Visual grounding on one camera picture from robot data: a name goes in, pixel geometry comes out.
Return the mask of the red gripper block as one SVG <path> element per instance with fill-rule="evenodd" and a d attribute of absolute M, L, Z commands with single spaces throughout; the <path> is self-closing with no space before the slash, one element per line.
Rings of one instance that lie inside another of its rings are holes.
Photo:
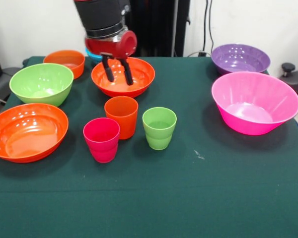
<path fill-rule="evenodd" d="M 106 39 L 86 37 L 85 45 L 91 53 L 102 56 L 102 64 L 107 79 L 110 82 L 114 81 L 114 76 L 111 67 L 108 64 L 108 60 L 117 58 L 125 69 L 126 83 L 129 86 L 133 85 L 131 70 L 126 60 L 127 57 L 136 51 L 137 47 L 137 37 L 133 31 L 123 31 L 114 37 Z"/>

